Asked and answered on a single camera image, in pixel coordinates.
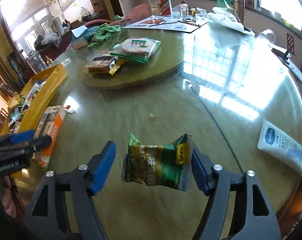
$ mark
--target glass jar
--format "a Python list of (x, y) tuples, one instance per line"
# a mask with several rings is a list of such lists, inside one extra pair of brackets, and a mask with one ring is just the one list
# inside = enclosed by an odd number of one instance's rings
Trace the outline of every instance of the glass jar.
[(160, 15), (159, 1), (158, 0), (148, 0), (151, 15)]

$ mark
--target metal bolt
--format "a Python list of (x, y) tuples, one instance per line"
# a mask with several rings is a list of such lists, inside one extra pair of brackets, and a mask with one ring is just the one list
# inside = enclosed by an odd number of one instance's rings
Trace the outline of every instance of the metal bolt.
[(85, 171), (87, 168), (88, 168), (88, 166), (87, 166), (86, 164), (81, 164), (81, 165), (78, 167), (78, 169), (79, 169), (80, 171)]
[(52, 177), (54, 175), (54, 171), (48, 171), (45, 176)]
[(221, 171), (222, 170), (222, 166), (220, 164), (215, 164), (213, 166), (213, 168), (216, 170), (216, 171)]
[(254, 177), (254, 176), (256, 175), (255, 172), (252, 171), (252, 170), (247, 171), (247, 174), (248, 174), (248, 176), (250, 176), (250, 177)]

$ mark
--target white tube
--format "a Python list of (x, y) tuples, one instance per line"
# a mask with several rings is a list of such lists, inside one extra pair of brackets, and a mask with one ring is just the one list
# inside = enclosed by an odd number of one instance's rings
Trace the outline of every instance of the white tube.
[(262, 124), (258, 148), (302, 174), (302, 146), (265, 119)]

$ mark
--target clear plastic cup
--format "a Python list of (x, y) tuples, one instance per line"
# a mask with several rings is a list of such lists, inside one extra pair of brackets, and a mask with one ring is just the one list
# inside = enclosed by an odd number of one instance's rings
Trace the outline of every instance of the clear plastic cup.
[(276, 36), (274, 32), (270, 29), (266, 29), (259, 34), (259, 38), (261, 41), (265, 41), (267, 43), (274, 44), (276, 42)]

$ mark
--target cookie package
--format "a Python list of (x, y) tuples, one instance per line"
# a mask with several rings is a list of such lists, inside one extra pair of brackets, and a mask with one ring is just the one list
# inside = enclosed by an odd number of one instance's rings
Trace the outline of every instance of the cookie package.
[(161, 41), (150, 38), (128, 38), (120, 45), (116, 45), (111, 55), (147, 63), (160, 44)]
[(89, 73), (114, 73), (126, 59), (120, 59), (110, 54), (110, 51), (100, 51), (98, 54), (84, 67), (84, 72)]
[(128, 153), (123, 160), (122, 180), (145, 186), (165, 186), (190, 191), (193, 143), (184, 134), (163, 146), (143, 145), (129, 133)]

